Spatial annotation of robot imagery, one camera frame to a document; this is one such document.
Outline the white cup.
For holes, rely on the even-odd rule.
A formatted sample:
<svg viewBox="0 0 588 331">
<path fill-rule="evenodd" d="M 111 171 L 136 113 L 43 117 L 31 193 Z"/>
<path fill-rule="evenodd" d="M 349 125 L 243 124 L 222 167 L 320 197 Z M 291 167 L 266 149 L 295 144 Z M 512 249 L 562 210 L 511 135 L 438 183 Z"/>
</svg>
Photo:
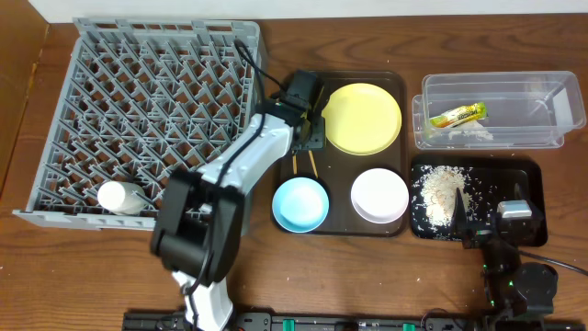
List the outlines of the white cup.
<svg viewBox="0 0 588 331">
<path fill-rule="evenodd" d="M 144 190 L 137 184 L 108 181 L 100 186 L 97 201 L 104 209 L 117 215 L 133 215 L 141 212 L 146 203 Z"/>
</svg>

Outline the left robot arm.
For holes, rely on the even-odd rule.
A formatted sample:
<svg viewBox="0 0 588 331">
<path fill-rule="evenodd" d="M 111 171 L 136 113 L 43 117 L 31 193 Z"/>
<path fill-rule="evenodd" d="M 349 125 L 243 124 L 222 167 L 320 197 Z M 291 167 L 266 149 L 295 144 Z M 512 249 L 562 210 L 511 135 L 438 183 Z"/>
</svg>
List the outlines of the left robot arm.
<svg viewBox="0 0 588 331">
<path fill-rule="evenodd" d="M 324 146 L 323 83 L 298 70 L 261 101 L 249 126 L 195 171 L 177 168 L 164 189 L 150 249 L 185 298 L 191 330 L 222 330 L 233 314 L 226 277 L 237 256 L 250 192 L 277 160 Z"/>
</svg>

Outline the wooden chopstick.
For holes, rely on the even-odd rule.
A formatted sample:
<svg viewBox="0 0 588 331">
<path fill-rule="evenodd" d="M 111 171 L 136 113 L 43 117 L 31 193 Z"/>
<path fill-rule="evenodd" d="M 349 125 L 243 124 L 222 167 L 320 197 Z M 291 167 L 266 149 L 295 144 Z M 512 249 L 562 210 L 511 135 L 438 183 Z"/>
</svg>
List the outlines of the wooden chopstick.
<svg viewBox="0 0 588 331">
<path fill-rule="evenodd" d="M 294 175 L 298 174 L 298 162 L 297 162 L 297 155 L 292 155 L 292 171 Z"/>
<path fill-rule="evenodd" d="M 312 172 L 313 172 L 314 176 L 316 178 L 318 178 L 319 175 L 318 175 L 318 171 L 317 171 L 317 167 L 316 167 L 316 163 L 315 163 L 313 152 L 312 151 L 308 151 L 308 155 L 309 155 L 309 159 L 311 161 Z"/>
</svg>

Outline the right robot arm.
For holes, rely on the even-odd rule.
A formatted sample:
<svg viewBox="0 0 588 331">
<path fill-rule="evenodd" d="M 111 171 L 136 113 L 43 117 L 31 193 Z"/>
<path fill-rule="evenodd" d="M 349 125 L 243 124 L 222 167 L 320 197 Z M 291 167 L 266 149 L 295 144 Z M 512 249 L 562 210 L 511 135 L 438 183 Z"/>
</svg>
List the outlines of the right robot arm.
<svg viewBox="0 0 588 331">
<path fill-rule="evenodd" d="M 544 214 L 519 185 L 514 199 L 498 203 L 489 220 L 468 220 L 461 190 L 456 190 L 451 220 L 452 233 L 466 249 L 483 255 L 484 290 L 492 310 L 479 321 L 467 323 L 468 330 L 545 330 L 545 316 L 554 311 L 558 273 L 544 264 L 523 262 L 519 246 L 533 243 Z"/>
</svg>

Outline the yellow round plate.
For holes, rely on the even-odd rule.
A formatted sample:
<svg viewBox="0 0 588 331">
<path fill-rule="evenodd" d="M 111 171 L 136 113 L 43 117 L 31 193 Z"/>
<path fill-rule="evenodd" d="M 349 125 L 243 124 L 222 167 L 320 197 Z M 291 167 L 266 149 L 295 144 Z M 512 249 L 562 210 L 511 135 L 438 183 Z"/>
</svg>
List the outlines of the yellow round plate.
<svg viewBox="0 0 588 331">
<path fill-rule="evenodd" d="M 322 110 L 327 140 L 352 155 L 372 155 L 392 145 L 401 132 L 401 108 L 385 89 L 353 83 L 336 89 Z"/>
</svg>

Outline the green snack wrapper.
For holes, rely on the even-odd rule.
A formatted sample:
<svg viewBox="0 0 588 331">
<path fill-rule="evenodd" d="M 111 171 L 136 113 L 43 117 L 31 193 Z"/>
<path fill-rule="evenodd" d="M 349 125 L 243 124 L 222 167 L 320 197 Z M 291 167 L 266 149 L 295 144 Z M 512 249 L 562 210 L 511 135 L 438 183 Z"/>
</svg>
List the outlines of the green snack wrapper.
<svg viewBox="0 0 588 331">
<path fill-rule="evenodd" d="M 487 107 L 483 102 L 460 106 L 430 119 L 430 123 L 437 128 L 452 128 L 473 120 L 483 120 L 487 117 Z"/>
</svg>

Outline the light blue bowl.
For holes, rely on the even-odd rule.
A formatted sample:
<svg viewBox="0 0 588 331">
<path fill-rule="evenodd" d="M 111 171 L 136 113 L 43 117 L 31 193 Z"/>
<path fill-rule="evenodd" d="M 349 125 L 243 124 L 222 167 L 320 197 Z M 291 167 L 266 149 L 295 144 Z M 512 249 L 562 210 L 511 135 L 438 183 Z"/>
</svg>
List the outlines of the light blue bowl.
<svg viewBox="0 0 588 331">
<path fill-rule="evenodd" d="M 326 219 L 330 201 L 326 189 L 308 177 L 293 177 L 282 183 L 272 199 L 272 214 L 284 230 L 305 234 Z"/>
</svg>

